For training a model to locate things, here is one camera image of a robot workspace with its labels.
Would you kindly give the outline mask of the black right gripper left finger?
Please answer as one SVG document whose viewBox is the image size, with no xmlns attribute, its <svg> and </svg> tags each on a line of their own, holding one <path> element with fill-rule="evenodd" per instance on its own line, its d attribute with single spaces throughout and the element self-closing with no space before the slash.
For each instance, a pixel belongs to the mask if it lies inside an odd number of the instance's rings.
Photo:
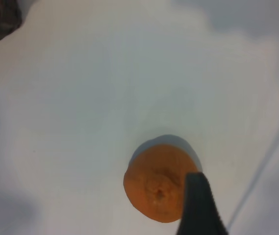
<svg viewBox="0 0 279 235">
<path fill-rule="evenodd" d="M 186 175 L 184 192 L 178 235 L 228 235 L 217 210 L 209 181 L 202 172 Z"/>
</svg>

